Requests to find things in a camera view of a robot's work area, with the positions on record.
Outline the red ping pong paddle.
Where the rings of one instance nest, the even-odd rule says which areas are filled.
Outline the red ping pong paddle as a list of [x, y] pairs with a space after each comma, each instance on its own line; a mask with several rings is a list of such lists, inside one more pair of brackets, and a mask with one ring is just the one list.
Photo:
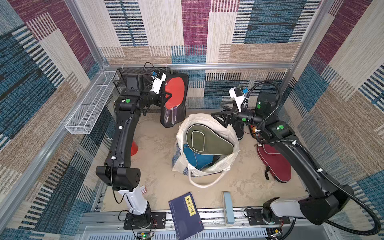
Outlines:
[[189, 76], [183, 73], [167, 75], [161, 88], [161, 124], [171, 128], [182, 122], [186, 117], [186, 98]]

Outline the olive green paddle cover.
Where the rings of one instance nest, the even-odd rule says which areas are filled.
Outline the olive green paddle cover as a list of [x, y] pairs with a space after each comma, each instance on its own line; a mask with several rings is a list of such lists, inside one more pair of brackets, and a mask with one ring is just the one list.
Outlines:
[[194, 124], [187, 130], [187, 144], [201, 155], [230, 155], [234, 145], [205, 125]]

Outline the white canvas tote bag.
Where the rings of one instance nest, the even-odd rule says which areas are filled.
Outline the white canvas tote bag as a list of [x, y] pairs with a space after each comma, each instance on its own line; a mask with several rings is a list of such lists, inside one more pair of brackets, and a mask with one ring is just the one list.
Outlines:
[[172, 171], [189, 178], [197, 188], [209, 188], [231, 169], [240, 152], [234, 128], [224, 127], [208, 114], [191, 114], [176, 135]]

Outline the blue paddle cover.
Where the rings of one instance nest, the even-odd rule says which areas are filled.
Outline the blue paddle cover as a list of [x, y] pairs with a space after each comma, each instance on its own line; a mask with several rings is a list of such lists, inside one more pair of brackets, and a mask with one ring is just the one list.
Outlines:
[[213, 166], [221, 157], [221, 155], [197, 154], [187, 144], [183, 146], [183, 152], [188, 162], [198, 170]]

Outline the maroon paddle cover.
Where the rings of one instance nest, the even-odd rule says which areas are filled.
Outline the maroon paddle cover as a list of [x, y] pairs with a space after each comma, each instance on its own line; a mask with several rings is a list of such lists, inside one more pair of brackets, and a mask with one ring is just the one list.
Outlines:
[[269, 174], [279, 183], [288, 183], [291, 180], [290, 163], [274, 147], [258, 144], [257, 153], [266, 166], [265, 178], [267, 181], [270, 180]]

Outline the black paddle cover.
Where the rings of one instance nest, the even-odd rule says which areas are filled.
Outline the black paddle cover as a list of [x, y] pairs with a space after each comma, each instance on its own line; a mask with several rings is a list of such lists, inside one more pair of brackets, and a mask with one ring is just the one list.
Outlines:
[[233, 128], [236, 132], [238, 140], [240, 141], [244, 137], [244, 124], [243, 123], [235, 123], [235, 124], [233, 124]]

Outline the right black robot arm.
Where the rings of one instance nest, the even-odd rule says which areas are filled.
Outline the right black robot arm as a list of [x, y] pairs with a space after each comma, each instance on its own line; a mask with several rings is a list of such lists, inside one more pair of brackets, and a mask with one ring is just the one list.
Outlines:
[[234, 96], [232, 101], [221, 103], [222, 125], [243, 123], [255, 126], [258, 143], [275, 148], [296, 171], [308, 191], [308, 197], [304, 199], [267, 201], [263, 205], [264, 219], [268, 222], [272, 216], [296, 217], [314, 225], [329, 224], [329, 218], [353, 198], [353, 189], [328, 175], [300, 143], [292, 128], [277, 118], [275, 112], [281, 104], [281, 94], [260, 95], [253, 110], [246, 108], [247, 96]]

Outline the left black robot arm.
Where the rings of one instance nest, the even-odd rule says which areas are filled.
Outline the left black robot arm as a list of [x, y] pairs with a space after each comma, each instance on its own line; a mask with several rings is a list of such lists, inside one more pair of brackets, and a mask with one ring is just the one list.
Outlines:
[[139, 188], [141, 171], [131, 167], [134, 134], [140, 116], [151, 105], [159, 105], [165, 80], [166, 75], [160, 78], [128, 75], [118, 80], [116, 88], [120, 95], [114, 103], [115, 133], [105, 163], [96, 168], [96, 175], [122, 195], [122, 200], [129, 206], [129, 213], [136, 216], [149, 214], [150, 207]]

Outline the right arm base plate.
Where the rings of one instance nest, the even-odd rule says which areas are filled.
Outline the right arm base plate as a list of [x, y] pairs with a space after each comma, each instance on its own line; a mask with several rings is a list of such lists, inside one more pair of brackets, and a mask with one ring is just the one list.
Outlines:
[[264, 208], [245, 208], [244, 216], [248, 219], [251, 226], [266, 226], [266, 225], [290, 225], [289, 217], [277, 217], [270, 210]]

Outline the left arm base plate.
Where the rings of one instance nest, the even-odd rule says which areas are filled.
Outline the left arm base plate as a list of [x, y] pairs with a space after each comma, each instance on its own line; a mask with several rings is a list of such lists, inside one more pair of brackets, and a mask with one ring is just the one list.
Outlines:
[[164, 229], [166, 225], [166, 212], [153, 212], [150, 214], [133, 215], [128, 213], [124, 221], [124, 230]]

